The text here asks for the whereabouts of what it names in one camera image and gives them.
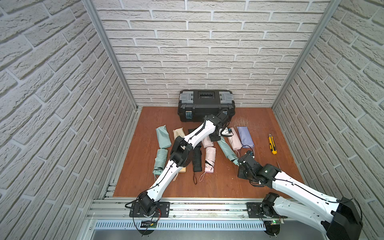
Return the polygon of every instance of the metal vent grille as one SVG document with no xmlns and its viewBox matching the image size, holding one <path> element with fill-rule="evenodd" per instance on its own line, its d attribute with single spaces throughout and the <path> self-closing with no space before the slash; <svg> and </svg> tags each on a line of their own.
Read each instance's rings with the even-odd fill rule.
<svg viewBox="0 0 384 240">
<path fill-rule="evenodd" d="M 135 221 L 138 229 L 141 220 Z M 95 229 L 126 229 L 133 230 L 132 220 L 98 220 Z M 226 230 L 226 231 L 264 231 L 265 226 L 260 220 L 160 220 L 156 230 Z"/>
</svg>

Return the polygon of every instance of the toolbox latch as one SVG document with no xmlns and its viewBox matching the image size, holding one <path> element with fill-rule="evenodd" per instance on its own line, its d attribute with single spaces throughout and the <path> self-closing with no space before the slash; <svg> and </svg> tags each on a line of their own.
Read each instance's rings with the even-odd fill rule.
<svg viewBox="0 0 384 240">
<path fill-rule="evenodd" d="M 185 118 L 192 119 L 192 111 L 185 111 Z"/>
</svg>

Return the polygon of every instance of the lavender folded umbrella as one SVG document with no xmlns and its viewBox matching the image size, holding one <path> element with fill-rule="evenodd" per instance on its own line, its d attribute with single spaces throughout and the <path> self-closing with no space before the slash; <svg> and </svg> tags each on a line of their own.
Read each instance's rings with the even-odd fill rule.
<svg viewBox="0 0 384 240">
<path fill-rule="evenodd" d="M 237 131 L 239 132 L 239 137 L 241 140 L 241 144 L 245 148 L 251 148 L 252 151 L 255 149 L 255 144 L 253 143 L 251 134 L 249 133 L 248 127 L 237 127 Z"/>
</svg>

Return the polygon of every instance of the black mounting plate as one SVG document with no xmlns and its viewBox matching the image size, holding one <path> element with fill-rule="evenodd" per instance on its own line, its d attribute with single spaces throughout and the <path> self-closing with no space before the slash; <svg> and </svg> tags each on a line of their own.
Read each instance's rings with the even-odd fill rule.
<svg viewBox="0 0 384 240">
<path fill-rule="evenodd" d="M 169 215 L 169 202 L 158 202 L 156 204 L 156 208 L 160 209 L 161 211 L 161 217 L 168 217 Z M 156 219 L 159 217 L 159 211 L 155 211 L 155 214 L 153 215 L 153 218 Z M 133 209 L 129 212 L 129 217 L 147 217 L 145 216 L 144 210 L 141 208 L 139 202 L 135 202 L 135 205 L 133 206 Z"/>
<path fill-rule="evenodd" d="M 246 205 L 249 218 L 260 218 L 259 209 L 261 202 L 247 202 Z"/>
</svg>

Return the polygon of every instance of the yellow utility knife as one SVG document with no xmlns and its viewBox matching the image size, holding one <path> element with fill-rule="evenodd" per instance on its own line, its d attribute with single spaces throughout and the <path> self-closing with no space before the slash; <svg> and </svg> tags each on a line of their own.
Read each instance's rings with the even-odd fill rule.
<svg viewBox="0 0 384 240">
<path fill-rule="evenodd" d="M 273 137 L 272 135 L 268 134 L 268 139 L 269 139 L 269 148 L 271 149 L 271 152 L 273 154 L 276 154 L 277 153 L 277 150 L 276 150 L 276 146 L 275 146 L 275 142 L 273 141 Z"/>
</svg>

